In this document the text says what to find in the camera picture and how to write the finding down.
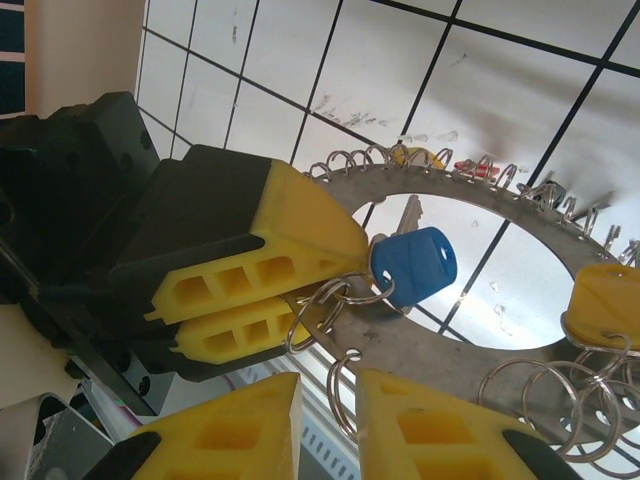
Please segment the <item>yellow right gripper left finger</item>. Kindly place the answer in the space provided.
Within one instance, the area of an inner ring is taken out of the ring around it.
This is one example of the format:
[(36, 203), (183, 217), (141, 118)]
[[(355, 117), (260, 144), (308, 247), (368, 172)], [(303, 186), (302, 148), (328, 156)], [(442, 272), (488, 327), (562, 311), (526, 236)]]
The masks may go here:
[(118, 445), (115, 479), (296, 479), (301, 378), (271, 375), (160, 418)]

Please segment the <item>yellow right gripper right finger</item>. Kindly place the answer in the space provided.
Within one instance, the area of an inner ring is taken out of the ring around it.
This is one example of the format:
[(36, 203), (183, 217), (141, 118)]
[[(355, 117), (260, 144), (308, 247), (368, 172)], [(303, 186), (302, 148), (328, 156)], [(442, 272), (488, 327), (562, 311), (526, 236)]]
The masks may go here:
[(514, 417), (376, 369), (356, 375), (364, 479), (576, 479)]

